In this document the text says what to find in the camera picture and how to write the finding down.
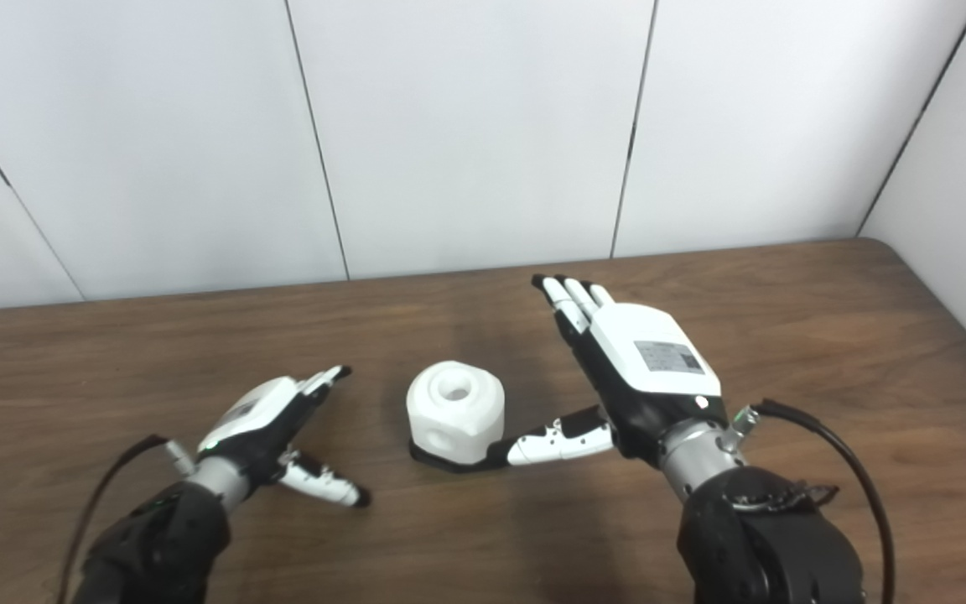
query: robotic hand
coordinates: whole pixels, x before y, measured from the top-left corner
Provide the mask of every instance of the robotic hand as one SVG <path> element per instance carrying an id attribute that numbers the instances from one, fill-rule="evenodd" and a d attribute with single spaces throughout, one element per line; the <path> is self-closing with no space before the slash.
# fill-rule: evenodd
<path id="1" fill-rule="evenodd" d="M 340 505 L 368 505 L 366 490 L 292 450 L 293 437 L 334 382 L 349 373 L 348 367 L 338 366 L 303 382 L 279 377 L 255 387 L 204 437 L 195 464 L 172 440 L 154 437 L 154 444 L 166 444 L 185 478 L 96 539 L 74 604 L 202 603 L 215 557 L 230 543 L 227 519 L 260 486 L 280 482 Z M 140 451 L 136 449 L 132 456 Z M 101 482 L 96 497 L 127 459 L 129 451 Z M 69 566 L 59 601 L 65 599 Z"/>
<path id="2" fill-rule="evenodd" d="M 870 478 L 836 435 L 772 401 L 741 410 L 730 424 L 717 376 L 669 314 L 616 303 L 605 288 L 561 275 L 536 275 L 532 285 L 553 307 L 558 331 L 602 404 L 499 440 L 488 448 L 488 467 L 616 446 L 626 458 L 662 471 L 681 498 L 678 550 L 693 575 L 698 604 L 862 603 L 859 557 L 819 512 L 836 488 L 787 481 L 748 466 L 740 452 L 760 415 L 785 417 L 828 440 L 832 436 L 831 444 L 869 489 L 886 559 L 883 600 L 892 599 L 885 512 L 879 517 Z"/>

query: wooden table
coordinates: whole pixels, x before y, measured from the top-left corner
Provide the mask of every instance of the wooden table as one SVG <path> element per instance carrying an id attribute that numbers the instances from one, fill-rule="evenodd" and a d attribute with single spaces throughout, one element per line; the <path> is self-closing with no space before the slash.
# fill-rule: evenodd
<path id="1" fill-rule="evenodd" d="M 81 504 L 139 436 L 194 445 L 257 383 L 336 363 L 356 374 L 299 443 L 375 504 L 261 490 L 231 521 L 208 601 L 690 603 L 681 508 L 645 464 L 611 452 L 454 476 L 408 458 L 405 393 L 436 361 L 499 376 L 510 432 L 594 404 L 534 272 L 674 314 L 730 410 L 770 395 L 822 418 L 878 481 L 898 601 L 966 601 L 966 333 L 889 248 L 843 241 L 0 310 L 0 604 L 50 601 Z M 827 514 L 877 601 L 874 524 L 834 452 L 767 422 L 747 455 L 843 487 Z M 91 532 L 174 479 L 143 456 Z"/>

